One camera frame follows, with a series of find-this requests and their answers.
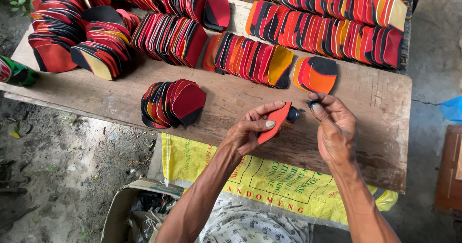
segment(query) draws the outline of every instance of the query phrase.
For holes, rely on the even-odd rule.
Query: cardboard box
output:
[[[165,187],[161,182],[148,178],[141,178],[119,190],[112,199],[106,221],[104,222],[101,243],[124,243],[127,241],[129,225],[125,224],[128,212],[140,191],[164,193],[179,198],[184,188],[169,185]]]

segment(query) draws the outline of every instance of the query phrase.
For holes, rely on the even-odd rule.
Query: left hand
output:
[[[283,101],[269,102],[247,111],[241,119],[229,129],[222,144],[230,145],[241,157],[260,146],[257,133],[274,128],[276,122],[265,120],[268,113],[283,108]]]

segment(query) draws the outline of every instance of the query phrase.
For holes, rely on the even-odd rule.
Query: finger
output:
[[[322,127],[322,131],[326,134],[333,134],[338,131],[337,125],[332,122],[329,114],[326,110],[319,104],[315,103],[311,107],[311,113],[318,120],[319,125]]]
[[[350,112],[343,102],[332,95],[327,95],[320,92],[313,92],[308,95],[312,100],[317,100],[324,105],[324,109],[328,112]]]
[[[275,121],[265,121],[265,120],[260,120],[260,121],[239,121],[237,123],[237,128],[241,132],[250,132],[250,131],[256,131],[256,132],[261,132],[261,131],[267,131],[276,125]]]
[[[275,111],[277,109],[282,109],[286,105],[285,102],[283,101],[274,101],[274,102],[268,102],[263,105],[260,105],[256,107],[255,109],[249,110],[249,114],[255,118],[261,118],[262,115],[265,115],[271,111]]]

